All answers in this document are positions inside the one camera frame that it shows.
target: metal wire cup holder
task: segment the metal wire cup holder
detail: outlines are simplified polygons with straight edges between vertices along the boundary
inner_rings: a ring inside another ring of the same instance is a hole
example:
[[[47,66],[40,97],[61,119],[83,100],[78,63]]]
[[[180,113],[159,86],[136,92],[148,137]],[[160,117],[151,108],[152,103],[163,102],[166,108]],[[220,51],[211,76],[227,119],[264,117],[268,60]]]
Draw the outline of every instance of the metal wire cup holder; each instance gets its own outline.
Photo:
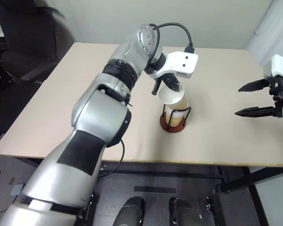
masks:
[[[168,124],[166,123],[166,112],[165,112],[165,109],[166,109],[166,105],[164,105],[164,108],[163,108],[163,111],[162,111],[162,115],[160,116],[160,125],[161,125],[161,127],[165,131],[170,132],[170,133],[177,133],[177,132],[182,131],[184,129],[184,127],[186,125],[186,121],[187,121],[187,119],[188,119],[188,117],[190,115],[191,107],[187,107],[187,108],[182,109],[182,110],[178,110],[178,109],[172,110],[171,114],[170,114],[170,118],[169,118]],[[171,123],[171,120],[172,120],[173,113],[174,112],[186,112],[186,111],[188,111],[188,113],[187,113],[186,117],[182,118],[182,120],[180,121],[179,125],[171,127],[170,123]]]

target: silver robotic arm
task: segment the silver robotic arm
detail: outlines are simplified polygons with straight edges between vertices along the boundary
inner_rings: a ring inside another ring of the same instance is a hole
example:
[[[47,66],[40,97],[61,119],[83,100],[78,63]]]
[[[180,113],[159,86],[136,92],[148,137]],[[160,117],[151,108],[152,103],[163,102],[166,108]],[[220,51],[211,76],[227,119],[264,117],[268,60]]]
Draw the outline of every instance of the silver robotic arm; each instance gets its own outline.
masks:
[[[131,119],[131,90],[145,70],[176,89],[174,74],[189,78],[198,56],[162,53],[159,31],[142,25],[120,45],[76,103],[73,131],[39,165],[0,226],[78,226],[93,192],[106,147],[119,143]]]

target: black table leg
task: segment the black table leg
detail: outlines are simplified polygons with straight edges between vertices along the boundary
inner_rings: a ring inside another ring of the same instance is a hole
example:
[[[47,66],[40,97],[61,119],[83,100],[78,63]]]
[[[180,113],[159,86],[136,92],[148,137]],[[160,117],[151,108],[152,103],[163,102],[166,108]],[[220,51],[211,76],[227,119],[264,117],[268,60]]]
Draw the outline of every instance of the black table leg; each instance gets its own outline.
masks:
[[[251,174],[250,169],[248,167],[242,167],[242,171],[245,176]],[[261,202],[256,186],[255,185],[249,186],[249,191],[250,191],[250,195],[251,195],[251,198],[253,200],[253,203],[256,209],[256,213],[257,213],[260,225],[268,226],[269,223],[268,223],[268,220],[267,220],[267,217],[266,217],[266,214],[265,214],[265,211],[264,211],[264,208],[263,208],[263,205],[262,205],[262,202]]]
[[[255,185],[280,176],[283,176],[283,167],[265,167],[239,179],[221,184],[220,188],[222,192],[230,192],[232,190]]]
[[[213,213],[215,226],[225,226],[221,203],[218,195],[207,197],[207,209]]]

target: white paper cup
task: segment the white paper cup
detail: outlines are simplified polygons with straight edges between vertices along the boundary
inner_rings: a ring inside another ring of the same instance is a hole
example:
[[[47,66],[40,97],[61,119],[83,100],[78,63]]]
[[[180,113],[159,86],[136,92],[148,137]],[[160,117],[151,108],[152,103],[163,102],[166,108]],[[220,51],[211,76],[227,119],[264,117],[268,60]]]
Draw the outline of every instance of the white paper cup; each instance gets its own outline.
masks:
[[[179,85],[179,92],[169,89],[168,86],[163,86],[161,88],[158,96],[162,103],[172,106],[182,101],[184,97],[184,88],[180,84],[178,85]]]

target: robotic arm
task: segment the robotic arm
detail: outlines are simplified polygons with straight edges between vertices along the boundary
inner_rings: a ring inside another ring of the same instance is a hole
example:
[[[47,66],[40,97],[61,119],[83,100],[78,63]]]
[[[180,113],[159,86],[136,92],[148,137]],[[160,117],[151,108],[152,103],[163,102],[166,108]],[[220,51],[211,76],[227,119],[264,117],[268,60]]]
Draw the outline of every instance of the robotic arm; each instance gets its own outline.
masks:
[[[176,76],[190,78],[198,56],[166,54],[159,45],[159,28],[143,24],[120,45],[102,73],[76,103],[72,133],[39,165],[10,206],[0,226],[79,226],[82,210],[93,192],[103,151],[119,143],[131,119],[127,108],[131,90],[143,70],[178,90]]]
[[[252,92],[269,87],[269,94],[273,95],[275,107],[250,107],[236,112],[243,117],[283,117],[283,57],[274,55],[263,67],[264,79],[250,82],[239,89],[239,92]]]

